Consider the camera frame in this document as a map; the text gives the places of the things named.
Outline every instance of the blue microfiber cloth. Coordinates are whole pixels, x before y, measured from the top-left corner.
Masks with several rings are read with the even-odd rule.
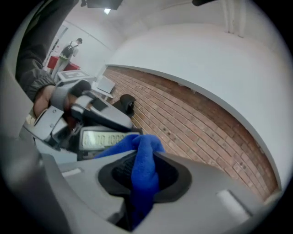
[[[95,158],[137,150],[131,172],[132,191],[130,202],[134,207],[131,213],[131,226],[134,229],[152,209],[153,196],[160,191],[159,177],[153,159],[153,152],[165,152],[159,138],[153,135],[129,135],[113,147]]]

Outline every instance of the digital display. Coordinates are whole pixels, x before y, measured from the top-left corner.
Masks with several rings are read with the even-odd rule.
[[[124,137],[138,134],[137,132],[120,133],[120,132],[99,132],[99,131],[83,131],[82,146],[85,149],[95,149],[98,147],[109,147],[117,144]]]

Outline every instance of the ceiling light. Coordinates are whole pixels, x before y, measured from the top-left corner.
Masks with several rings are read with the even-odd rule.
[[[105,14],[106,14],[106,15],[109,14],[110,10],[111,10],[111,9],[105,8],[105,10],[104,10]]]

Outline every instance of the white curved wall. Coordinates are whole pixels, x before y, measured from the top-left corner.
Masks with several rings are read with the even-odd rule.
[[[280,187],[293,165],[293,73],[262,44],[206,24],[163,26],[126,41],[108,65],[184,84],[235,116],[268,156]]]

